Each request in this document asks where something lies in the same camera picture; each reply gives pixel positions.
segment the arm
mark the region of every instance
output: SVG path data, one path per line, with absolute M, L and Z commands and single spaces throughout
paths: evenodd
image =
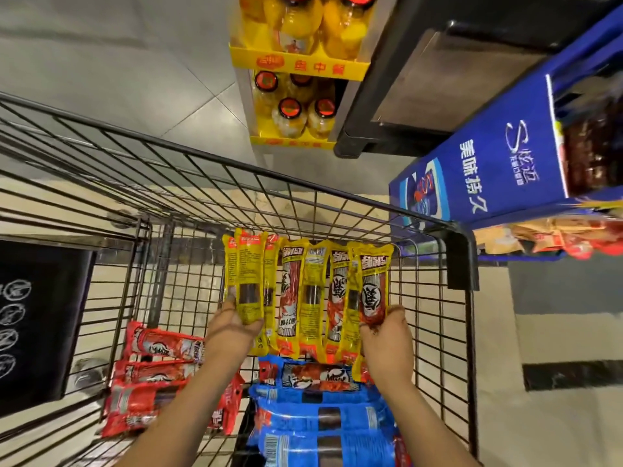
M 262 320 L 243 326 L 234 304 L 225 302 L 208 327 L 204 365 L 116 465 L 190 467 L 222 393 L 262 327 Z
M 376 333 L 362 325 L 361 341 L 370 375 L 394 414 L 413 465 L 479 467 L 411 382 L 413 343 L 404 308 L 390 308 Z

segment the yellow display rack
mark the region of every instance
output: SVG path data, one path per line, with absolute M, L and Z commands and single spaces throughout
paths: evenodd
M 253 144 L 265 144 L 268 146 L 284 146 L 288 148 L 313 148 L 333 150 L 335 142 L 326 139 L 316 139 L 305 128 L 303 135 L 298 139 L 288 139 L 279 136 L 275 124 L 270 118 L 257 118 L 258 136 L 251 136 Z
M 245 47 L 229 45 L 234 67 L 361 81 L 370 66 L 370 62 L 331 58 L 321 43 L 310 55 L 273 51 L 268 25 L 245 19 L 241 27 Z

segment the hand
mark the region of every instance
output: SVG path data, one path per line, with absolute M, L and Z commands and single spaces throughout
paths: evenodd
M 227 297 L 208 324 L 205 339 L 206 360 L 208 357 L 224 357 L 239 366 L 263 327 L 262 319 L 243 325 L 236 311 L 236 298 Z
M 363 354 L 370 375 L 382 395 L 390 387 L 412 384 L 413 337 L 404 316 L 404 308 L 399 305 L 387 310 L 385 321 L 378 328 L 360 326 Z

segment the metal wire grid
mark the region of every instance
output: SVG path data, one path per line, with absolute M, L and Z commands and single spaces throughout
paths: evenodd
M 131 317 L 152 327 L 204 334 L 221 293 L 224 230 L 386 243 L 395 231 L 389 212 L 401 213 L 5 94 L 0 94 L 0 160 L 4 239 L 99 251 L 74 362 L 101 359 L 97 369 L 108 374 Z M 407 214 L 457 234 L 449 223 Z M 395 258 L 391 300 L 410 309 L 414 382 L 477 453 L 471 293 L 468 287 L 448 290 L 442 265 L 452 255 Z M 245 361 L 242 373 L 248 381 L 257 378 L 257 361 Z M 0 461 L 112 464 L 129 441 L 93 441 L 101 412 L 94 403 L 106 384 L 96 380 L 72 390 L 70 383 L 64 400 L 0 420 Z M 235 437 L 211 433 L 198 462 L 231 462 L 234 445 Z M 77 454 L 67 457 L 71 451 Z

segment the blue cardboard box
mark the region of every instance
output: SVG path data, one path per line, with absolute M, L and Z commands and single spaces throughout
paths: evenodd
M 623 52 L 623 6 L 501 94 L 389 184 L 393 205 L 478 229 L 623 199 L 623 187 L 570 197 L 557 95 Z M 421 240 L 427 224 L 392 216 L 392 233 Z

